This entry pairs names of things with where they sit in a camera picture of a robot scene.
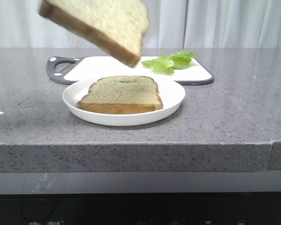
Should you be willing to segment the white grey cutting board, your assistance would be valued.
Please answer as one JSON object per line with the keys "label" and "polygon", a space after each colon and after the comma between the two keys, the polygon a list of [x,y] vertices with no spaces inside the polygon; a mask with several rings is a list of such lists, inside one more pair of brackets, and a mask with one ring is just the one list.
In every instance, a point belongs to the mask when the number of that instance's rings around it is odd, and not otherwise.
{"label": "white grey cutting board", "polygon": [[181,85],[205,85],[214,82],[211,75],[195,59],[192,59],[190,67],[175,70],[173,74],[156,74],[139,62],[134,68],[130,68],[111,56],[89,56],[80,58],[66,58],[53,56],[46,63],[46,72],[49,78],[61,84],[73,84],[77,81],[113,75],[142,75],[169,78]]}

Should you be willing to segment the toasted bread slice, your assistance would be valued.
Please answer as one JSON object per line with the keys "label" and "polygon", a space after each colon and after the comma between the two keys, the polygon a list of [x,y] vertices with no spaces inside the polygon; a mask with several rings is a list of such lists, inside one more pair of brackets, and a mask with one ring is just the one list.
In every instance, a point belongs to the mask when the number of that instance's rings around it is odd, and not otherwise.
{"label": "toasted bread slice", "polygon": [[39,14],[128,67],[141,59],[148,9],[141,0],[44,0]]}
{"label": "toasted bread slice", "polygon": [[93,113],[138,114],[163,109],[163,102],[153,78],[110,76],[92,84],[76,107]]}

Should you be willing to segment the white round plate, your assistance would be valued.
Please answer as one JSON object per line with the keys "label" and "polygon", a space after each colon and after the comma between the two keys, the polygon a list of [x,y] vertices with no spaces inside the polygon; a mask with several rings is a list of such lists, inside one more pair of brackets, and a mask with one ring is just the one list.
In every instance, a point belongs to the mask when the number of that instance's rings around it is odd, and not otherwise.
{"label": "white round plate", "polygon": [[184,88],[177,82],[168,79],[152,76],[158,84],[159,95],[163,102],[163,109],[139,114],[102,114],[88,112],[76,108],[76,103],[88,93],[89,87],[98,78],[78,81],[71,84],[63,92],[63,100],[69,110],[77,117],[100,125],[107,126],[136,126],[162,120],[172,115],[181,105],[185,97]]}

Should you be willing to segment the green lettuce leaf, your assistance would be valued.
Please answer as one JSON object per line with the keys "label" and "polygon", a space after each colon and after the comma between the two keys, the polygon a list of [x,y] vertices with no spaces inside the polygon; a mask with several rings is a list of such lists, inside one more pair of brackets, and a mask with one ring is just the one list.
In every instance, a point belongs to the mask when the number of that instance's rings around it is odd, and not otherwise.
{"label": "green lettuce leaf", "polygon": [[196,52],[182,50],[171,55],[160,54],[156,59],[145,60],[141,64],[156,74],[173,74],[175,70],[189,68],[195,56]]}

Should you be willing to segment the white curtain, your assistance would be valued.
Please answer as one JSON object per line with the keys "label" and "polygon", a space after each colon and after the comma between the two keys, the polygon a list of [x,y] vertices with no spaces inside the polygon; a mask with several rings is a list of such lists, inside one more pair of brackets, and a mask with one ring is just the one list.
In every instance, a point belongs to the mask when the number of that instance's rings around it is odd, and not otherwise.
{"label": "white curtain", "polygon": [[[145,48],[281,48],[281,0],[147,0]],[[0,0],[0,47],[93,48],[38,13],[38,0]]]}

